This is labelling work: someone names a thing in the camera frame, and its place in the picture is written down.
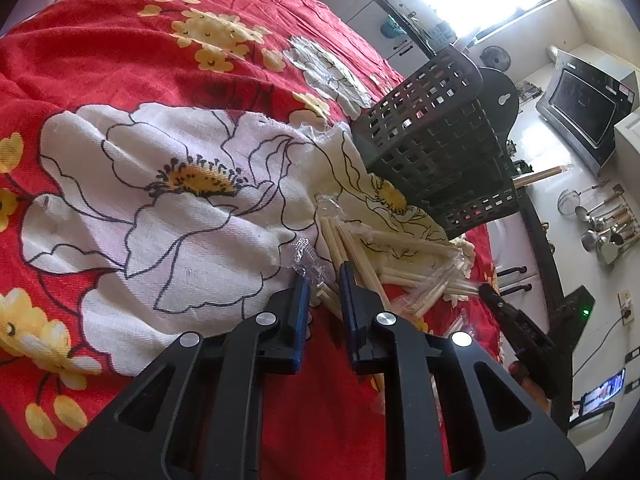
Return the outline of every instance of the steel spoon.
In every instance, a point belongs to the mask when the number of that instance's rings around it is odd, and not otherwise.
[[[616,190],[616,192],[613,195],[611,195],[609,198],[607,198],[606,200],[600,202],[596,207],[593,207],[593,208],[587,210],[587,208],[585,208],[585,207],[583,207],[581,205],[576,206],[575,215],[578,217],[579,220],[581,220],[583,222],[588,222],[589,220],[591,220],[591,217],[590,217],[591,213],[596,211],[596,209],[601,208],[605,204],[608,204],[612,200],[617,199],[620,195],[622,195],[624,193],[624,190],[622,189],[622,186],[619,186],[619,185],[615,186],[614,189]]]

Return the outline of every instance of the fabric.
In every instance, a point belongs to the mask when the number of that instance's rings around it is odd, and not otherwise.
[[[293,244],[328,259],[319,196],[445,238],[367,175],[348,121],[401,78],[315,0],[62,0],[0,40],[0,72],[0,404],[52,470],[177,335],[228,332],[287,288]],[[490,279],[486,229],[468,239]],[[497,355],[490,314],[450,299],[423,329],[464,311]],[[378,393],[338,322],[310,320],[301,373],[266,384],[262,477],[382,478]]]

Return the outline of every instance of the cabinet handle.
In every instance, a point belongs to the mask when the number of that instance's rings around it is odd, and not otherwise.
[[[407,50],[405,50],[404,52],[401,52],[400,54],[398,54],[399,57],[404,56],[404,54],[406,54],[407,52],[409,52],[414,46],[410,46]]]
[[[402,46],[409,41],[409,38],[406,38],[405,40],[402,40],[400,43],[398,43],[395,47],[394,50],[398,50],[399,48],[402,48]]]
[[[507,274],[513,274],[514,272],[519,272],[520,274],[525,274],[527,272],[527,267],[513,267],[512,269],[504,269],[496,274],[498,278],[506,276]]]
[[[532,288],[533,288],[533,285],[531,285],[530,283],[526,283],[525,285],[512,286],[507,290],[501,291],[500,296],[505,297],[505,296],[508,296],[509,294],[513,294],[514,292],[518,292],[519,290],[524,290],[525,292],[529,292]]]

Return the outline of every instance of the kitchen utensil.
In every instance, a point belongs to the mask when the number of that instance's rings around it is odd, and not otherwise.
[[[601,188],[602,186],[606,186],[609,183],[609,180],[604,181],[601,184],[596,184],[595,186],[588,187],[587,189],[583,189],[578,192],[575,189],[565,189],[560,196],[558,197],[558,211],[565,215],[569,216],[571,213],[575,211],[575,208],[580,205],[580,196],[587,191],[591,191],[593,189]]]
[[[615,220],[619,216],[623,216],[628,212],[628,208],[625,204],[619,205],[613,211],[604,213],[600,218],[591,218],[589,226],[592,230],[599,232],[606,229],[610,220]]]
[[[625,243],[625,237],[623,236],[623,232],[628,229],[629,227],[632,227],[632,223],[631,222],[627,222],[626,224],[624,224],[623,226],[620,226],[617,229],[612,229],[611,230],[611,236],[609,237],[609,239],[615,243],[618,246],[622,246]]]
[[[548,170],[545,170],[545,171],[538,171],[536,173],[524,174],[514,178],[513,185],[515,186],[516,189],[520,189],[521,187],[528,186],[529,184],[533,184],[534,182],[545,180],[550,176],[558,175],[566,170],[567,170],[567,166],[556,166],[554,168],[549,168]]]
[[[627,215],[626,218],[623,218],[622,221],[624,223],[619,223],[616,224],[612,227],[610,227],[609,229],[605,229],[604,231],[600,231],[599,233],[597,233],[596,231],[592,231],[589,230],[587,232],[585,232],[581,237],[580,237],[580,241],[582,242],[582,246],[584,248],[585,251],[587,251],[588,253],[593,253],[597,250],[598,248],[598,241],[601,238],[604,238],[606,240],[606,242],[610,242],[613,241],[611,236],[607,237],[606,235],[608,233],[612,233],[612,234],[616,234],[617,236],[620,236],[618,234],[619,231],[623,231],[626,227],[629,226],[630,222],[632,221],[631,216]]]
[[[583,222],[588,222],[591,219],[590,217],[591,213],[596,211],[596,209],[599,209],[602,206],[608,204],[609,202],[612,202],[613,200],[617,199],[620,195],[622,195],[625,192],[624,188],[620,186],[620,184],[616,184],[613,188],[613,191],[614,191],[613,195],[611,195],[609,198],[607,198],[606,200],[603,200],[597,206],[592,207],[589,210],[587,210],[585,207],[581,205],[577,206],[575,208],[575,215],[578,217],[579,220]]]
[[[626,253],[629,249],[631,249],[639,241],[640,241],[640,234],[636,234],[631,240],[629,240],[622,247],[620,247],[620,252],[618,253],[618,257],[620,257],[624,253]]]
[[[625,240],[631,240],[634,235],[635,232],[633,232],[631,235],[627,235],[625,237]],[[611,265],[620,256],[620,250],[621,248],[619,245],[616,245],[613,242],[607,242],[600,247],[600,254],[603,257],[605,263],[607,265]]]

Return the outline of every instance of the yellow flower print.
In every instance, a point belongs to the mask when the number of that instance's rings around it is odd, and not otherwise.
[[[162,170],[158,170],[157,180],[149,185],[151,196],[162,193],[186,192],[202,198],[215,195],[236,196],[248,179],[241,176],[242,169],[227,167],[218,159],[203,162],[202,155],[191,155],[186,160],[172,158]]]
[[[268,28],[263,27],[261,25],[256,25],[254,27],[254,31],[255,32],[259,32],[260,34],[262,34],[263,36],[266,36],[267,34],[273,34]]]
[[[18,197],[8,189],[0,188],[0,233],[9,225],[9,216],[18,207]]]
[[[305,105],[306,110],[311,110],[318,117],[327,120],[331,115],[329,105],[313,94],[299,94],[293,92],[293,98]]]
[[[60,422],[74,431],[80,431],[87,425],[84,411],[71,397],[58,395],[53,401],[53,410]]]
[[[27,344],[39,336],[47,323],[47,315],[31,305],[31,298],[21,288],[0,295],[0,347],[12,356],[27,353]]]
[[[239,21],[237,16],[226,14],[213,14],[201,12],[197,9],[185,10],[182,15],[187,17],[186,22],[173,22],[171,24],[174,34],[178,39],[178,46],[185,47],[196,41],[202,45],[211,45],[226,50],[238,57],[244,56],[248,48],[239,43],[255,41],[264,43],[263,34],[257,30],[249,29]]]
[[[374,181],[376,197],[389,211],[404,214],[407,210],[406,198],[388,180],[376,178]]]
[[[224,51],[214,46],[201,48],[193,56],[199,63],[200,70],[211,70],[212,72],[231,72],[234,66],[226,60]]]
[[[22,158],[23,147],[22,136],[18,132],[0,140],[0,173],[15,170]]]
[[[148,16],[157,16],[160,12],[162,12],[162,9],[157,5],[145,5],[145,8],[140,10],[138,16],[146,18]]]
[[[274,72],[282,72],[286,67],[282,53],[268,48],[262,50],[262,62],[266,68]]]
[[[67,388],[84,390],[85,375],[99,375],[102,367],[92,357],[69,357],[70,350],[69,330],[64,323],[54,319],[44,325],[39,338],[27,341],[25,354],[38,368],[58,374]]]
[[[27,426],[38,438],[42,440],[53,440],[58,436],[56,427],[44,410],[32,402],[24,410],[24,418],[27,420]]]

